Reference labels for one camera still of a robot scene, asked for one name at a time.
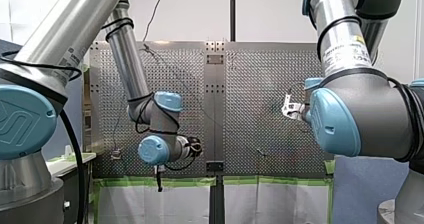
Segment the label sticker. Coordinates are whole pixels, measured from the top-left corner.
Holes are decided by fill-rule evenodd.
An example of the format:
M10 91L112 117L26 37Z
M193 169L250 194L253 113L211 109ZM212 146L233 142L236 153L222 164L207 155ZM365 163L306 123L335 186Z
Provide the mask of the label sticker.
M328 48L322 61L328 65L371 65L368 49L359 41L343 43Z
M58 66L62 67L78 67L78 64L80 63L81 58L77 57L74 54L74 49L70 47L68 51L66 52L65 56L62 58L62 60L59 62ZM54 70L52 72L52 75L58 79L62 85L66 85L69 78L71 78L72 75L75 73L70 70Z

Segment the blue joint cap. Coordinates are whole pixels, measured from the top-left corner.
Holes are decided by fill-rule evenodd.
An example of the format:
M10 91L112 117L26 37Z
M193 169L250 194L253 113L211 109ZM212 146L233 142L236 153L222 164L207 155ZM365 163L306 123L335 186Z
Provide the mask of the blue joint cap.
M138 155L151 166L164 165L169 160L169 148L165 140L158 136L144 138L138 146Z
M0 160L35 153L56 129L53 105L43 95L17 85L0 85Z
M424 78L412 81L410 87L424 87Z
M311 126L324 151L349 157L359 155L361 138L356 122L333 91L320 88L312 93Z
M156 103L167 111L181 112L182 111L182 98L177 93L172 92L156 92Z
M309 0L303 0L302 5L302 15L308 16L309 15Z
M322 77L313 77L306 79L305 90L317 87L319 84L321 84L322 80L324 80L324 78Z

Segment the metal pegboard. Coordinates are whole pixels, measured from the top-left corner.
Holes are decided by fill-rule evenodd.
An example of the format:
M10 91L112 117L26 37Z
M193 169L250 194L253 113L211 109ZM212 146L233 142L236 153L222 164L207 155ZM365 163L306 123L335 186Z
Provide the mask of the metal pegboard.
M324 153L310 128L283 117L294 83L319 77L314 44L226 44L224 175L325 176ZM294 88L302 101L302 87Z
M140 55L151 90L181 94L184 111L180 115L179 133L203 140L204 43L147 44L161 57L157 56L155 59L143 51L145 46L139 43ZM94 163L94 175L96 177L152 175L153 168L145 165L137 154L138 144L145 135L137 134L135 124L127 117L124 89L109 45L105 42L94 43L90 57L92 142L93 150L99 153ZM121 150L120 160L111 159L111 152L116 149ZM165 176L204 175L206 175L204 156L197 158L193 165L184 171L168 171L165 174Z

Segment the wire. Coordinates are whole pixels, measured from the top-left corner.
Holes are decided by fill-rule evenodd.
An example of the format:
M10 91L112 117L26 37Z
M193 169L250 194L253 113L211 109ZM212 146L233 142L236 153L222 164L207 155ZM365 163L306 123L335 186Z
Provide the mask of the wire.
M134 28L134 23L133 23L133 21L131 20L130 22L124 22L124 23L122 23L121 25L119 25L119 26L117 26L117 27L115 27L115 28L113 28L110 32L108 32L107 34L106 34L106 41L107 42L109 42L109 39L110 39L110 37L113 35L113 34L115 34L116 32L118 32L119 30L121 30L121 28L123 28L124 26L130 26L131 28Z
M78 172L78 216L77 224L83 224L84 212L85 212L85 177L84 177L84 164L82 162L82 154L78 144L77 137L75 136L72 124L69 121L68 115L65 110L60 112L63 125L65 126L66 132L68 133L69 139L71 140L72 148L75 152L75 159L77 161L77 172Z
M144 106L142 108L140 108L140 112L138 113L137 121L135 122L135 131L138 134L143 134L143 133L145 133L145 132L147 132L149 130L149 128L147 127L143 131L139 131L138 130L138 124L143 121L143 118L141 118L141 115L146 110L147 105L149 105L149 102L152 100L152 98L153 98L153 92L151 92L149 95L147 95L145 97L142 97L142 99L144 99L144 98L147 98L147 100L144 102L145 103Z
M408 86L399 83L397 80L393 78L388 78L387 80L395 84L395 88L397 88L400 95L402 96L402 99L405 102L408 116L411 121L412 133L413 133L411 148L409 149L407 155L404 158L400 158L396 160L399 162L408 162L411 160L415 160L415 158L417 157L417 155L419 154L419 152L421 151L423 147L423 134L424 134L423 107L420 101L418 100L418 98L415 96L414 93L412 93L412 91L408 88Z
M82 71L78 68L75 67L63 67L63 66L55 66L55 65L48 65L48 64L34 64L34 63L27 63L27 62L21 62L21 61L16 61L16 60L12 60L7 58L7 56L11 56L11 55L15 55L19 53L19 51L8 51L8 52L3 52L0 54L0 60L9 63L9 64L13 64L16 66L26 66L26 67L35 67L35 68L45 68L45 69L56 69L56 70L67 70L67 71L71 71L71 73L76 72L77 74L73 77L71 77L69 79L69 81L73 81L75 79L77 79L78 77L80 77L82 75Z
M188 91L188 93L190 93L190 95L196 99L197 104L199 105L200 110L203 112L203 114L211 121L213 121L216 125L218 125L219 127L223 128L223 125L221 125L220 123L216 122L214 118L212 118L211 116L209 116L209 114L205 111L205 109L202 108L202 102L196 97L196 94L193 93L191 91L191 89L186 85L186 83L184 82L184 80L182 80L177 73L175 73L175 71L171 68L171 66L168 65L168 63L165 61L165 59L155 50L151 49L146 43L143 44L144 45L144 49L141 49L142 51L145 51L146 53L150 54L153 59L155 59L156 63L158 65L160 65L160 62L162 61L163 64L165 64L165 66L167 66L172 74L175 76L175 78L183 85L184 89L186 89Z
M153 9L153 14L152 14L152 17L150 18L149 23L147 24L146 33L144 34L144 37L143 37L143 42L146 41L147 35L149 34L150 25L152 24L153 19L155 18L156 10L158 9L158 6L159 6L160 1L161 0L158 0L156 2L155 9Z
M115 25L116 23L121 22L121 21L129 21L129 22L132 22L132 23L133 23L133 20L132 20L131 18L129 18L129 17L123 17L123 18L116 19L116 20L114 20L113 22L108 23L108 24L106 24L106 25L102 26L102 28L101 28L101 29L102 29L102 30L103 30L103 29L106 29L106 28L108 28L108 27L110 27L110 26L112 26L112 25Z

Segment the black bracket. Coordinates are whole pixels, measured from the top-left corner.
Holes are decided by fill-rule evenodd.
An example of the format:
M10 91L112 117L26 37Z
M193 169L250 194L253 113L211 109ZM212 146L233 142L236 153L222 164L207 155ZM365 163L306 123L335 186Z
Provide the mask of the black bracket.
M208 171L208 172L222 172L222 171L224 171L224 162L223 161L207 161L206 162L206 171Z

